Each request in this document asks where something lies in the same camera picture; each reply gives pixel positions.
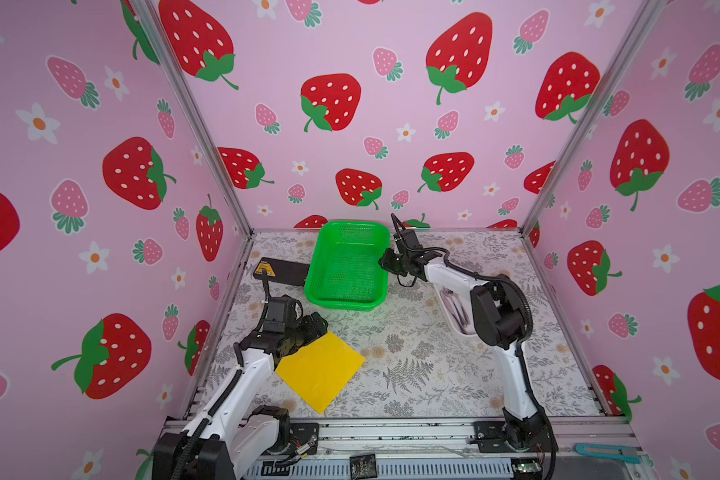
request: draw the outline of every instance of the strawberry wallpaper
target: strawberry wallpaper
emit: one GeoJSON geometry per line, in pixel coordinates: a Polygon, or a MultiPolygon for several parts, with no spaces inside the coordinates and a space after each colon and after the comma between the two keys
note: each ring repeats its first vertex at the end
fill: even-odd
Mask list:
{"type": "Polygon", "coordinates": [[[720,478],[720,0],[667,5],[609,93],[535,253],[657,474],[720,478]]]}
{"type": "Polygon", "coordinates": [[[259,228],[522,222],[640,4],[153,2],[259,228]]]}
{"type": "Polygon", "coordinates": [[[242,235],[130,4],[13,3],[0,2],[0,480],[144,480],[242,235]]]}

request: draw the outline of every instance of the green plastic basket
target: green plastic basket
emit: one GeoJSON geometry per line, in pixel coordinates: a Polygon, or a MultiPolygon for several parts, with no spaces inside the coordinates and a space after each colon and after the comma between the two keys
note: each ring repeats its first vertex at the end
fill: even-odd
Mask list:
{"type": "Polygon", "coordinates": [[[368,312],[387,298],[388,274],[378,264],[389,229],[365,222],[330,222],[320,229],[304,291],[315,305],[368,312]]]}

